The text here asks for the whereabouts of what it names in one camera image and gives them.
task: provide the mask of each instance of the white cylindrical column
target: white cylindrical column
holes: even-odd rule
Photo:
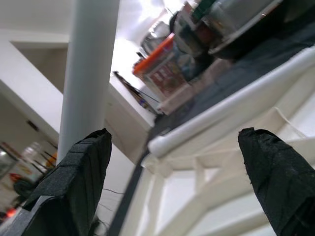
[[[68,48],[58,163],[73,144],[102,129],[119,0],[76,0]]]

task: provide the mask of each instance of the orange lid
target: orange lid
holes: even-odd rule
[[[159,57],[159,55],[163,52],[164,48],[170,46],[174,41],[174,34],[171,33],[160,45],[156,48],[148,58],[139,62],[133,69],[133,74],[136,75],[143,71],[146,67],[150,66],[151,63]]]

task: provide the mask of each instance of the white pole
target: white pole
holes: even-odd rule
[[[102,129],[119,0],[76,0],[68,48],[59,163],[73,144]]]

